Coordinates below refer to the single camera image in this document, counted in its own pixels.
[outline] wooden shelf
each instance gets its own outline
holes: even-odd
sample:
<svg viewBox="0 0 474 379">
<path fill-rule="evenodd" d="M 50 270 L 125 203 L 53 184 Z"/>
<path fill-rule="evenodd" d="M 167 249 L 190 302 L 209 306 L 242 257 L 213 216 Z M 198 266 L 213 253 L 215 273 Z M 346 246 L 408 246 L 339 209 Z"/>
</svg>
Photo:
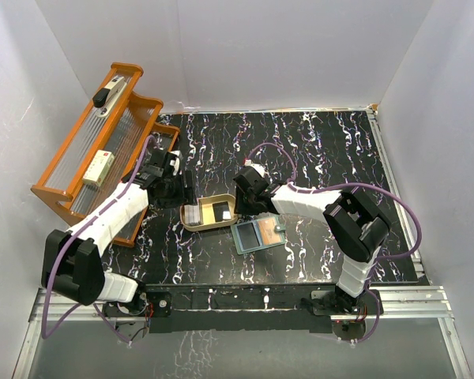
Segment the wooden shelf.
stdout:
<svg viewBox="0 0 474 379">
<path fill-rule="evenodd" d="M 90 101 L 40 180 L 32 186 L 32 192 L 70 226 L 83 220 L 111 195 L 122 176 L 133 168 L 150 133 L 161 136 L 162 145 L 168 151 L 179 135 L 179 128 L 156 122 L 164 105 L 160 99 L 134 92 L 143 74 L 140 66 L 113 63 L 98 89 L 116 74 L 125 77 L 127 86 L 113 111 L 106 118 L 98 118 L 100 109 L 94 108 Z M 86 185 L 82 177 L 100 149 L 112 152 L 115 161 L 100 187 Z M 145 210 L 135 216 L 115 242 L 133 246 L 144 214 Z"/>
</svg>

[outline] white backdrop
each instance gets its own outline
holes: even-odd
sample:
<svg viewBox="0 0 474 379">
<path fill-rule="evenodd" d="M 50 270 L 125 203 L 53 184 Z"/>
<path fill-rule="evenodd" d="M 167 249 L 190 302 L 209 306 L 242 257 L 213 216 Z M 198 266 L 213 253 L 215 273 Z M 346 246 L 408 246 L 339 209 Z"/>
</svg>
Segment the white backdrop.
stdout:
<svg viewBox="0 0 474 379">
<path fill-rule="evenodd" d="M 37 3 L 88 96 L 134 62 L 166 111 L 235 111 L 379 102 L 432 1 Z"/>
<path fill-rule="evenodd" d="M 0 378 L 23 343 L 47 234 L 65 227 L 30 186 L 87 102 L 35 1 L 0 2 Z"/>
<path fill-rule="evenodd" d="M 436 2 L 379 107 L 421 256 L 446 289 L 474 375 L 474 0 Z"/>
</svg>

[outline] marble pattern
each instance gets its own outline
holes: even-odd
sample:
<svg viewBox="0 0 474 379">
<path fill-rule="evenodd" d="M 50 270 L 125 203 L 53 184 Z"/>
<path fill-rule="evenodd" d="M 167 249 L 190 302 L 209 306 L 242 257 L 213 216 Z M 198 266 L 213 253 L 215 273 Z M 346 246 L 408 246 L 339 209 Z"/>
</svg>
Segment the marble pattern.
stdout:
<svg viewBox="0 0 474 379">
<path fill-rule="evenodd" d="M 181 128 L 179 149 L 185 167 L 195 171 L 199 197 L 234 193 L 232 181 L 246 154 L 268 141 L 292 155 L 297 186 L 367 182 L 388 189 L 371 125 L 364 111 L 163 115 L 163 123 Z M 254 161 L 272 179 L 292 174 L 274 148 L 263 148 Z M 407 249 L 393 202 L 372 196 L 392 220 L 384 254 Z M 287 242 L 239 256 L 230 228 L 191 233 L 182 227 L 178 209 L 150 208 L 133 249 L 111 246 L 104 268 L 146 283 L 267 284 L 335 283 L 342 253 L 326 224 L 298 216 L 280 216 Z M 375 281 L 415 282 L 411 259 L 385 262 Z"/>
</svg>

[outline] white box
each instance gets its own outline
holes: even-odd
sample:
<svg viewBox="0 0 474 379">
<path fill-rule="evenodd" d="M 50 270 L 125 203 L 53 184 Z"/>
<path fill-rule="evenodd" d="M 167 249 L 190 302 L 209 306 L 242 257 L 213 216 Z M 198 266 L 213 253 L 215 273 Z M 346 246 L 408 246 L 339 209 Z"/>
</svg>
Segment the white box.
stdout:
<svg viewBox="0 0 474 379">
<path fill-rule="evenodd" d="M 111 168 L 112 162 L 114 162 L 114 155 L 111 152 L 98 150 L 89 164 L 82 182 L 100 187 Z"/>
</svg>

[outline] gray floor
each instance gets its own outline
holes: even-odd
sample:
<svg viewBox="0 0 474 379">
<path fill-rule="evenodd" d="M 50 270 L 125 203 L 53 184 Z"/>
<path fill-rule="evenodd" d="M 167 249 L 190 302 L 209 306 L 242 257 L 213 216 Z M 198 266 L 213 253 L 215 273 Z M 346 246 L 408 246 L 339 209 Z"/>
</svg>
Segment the gray floor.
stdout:
<svg viewBox="0 0 474 379">
<path fill-rule="evenodd" d="M 132 332 L 137 326 L 125 330 Z M 307 332 L 284 331 L 147 335 L 127 348 L 102 322 L 67 321 L 48 341 L 40 341 L 29 377 L 455 376 L 437 319 L 385 319 L 376 333 L 356 348 Z"/>
</svg>

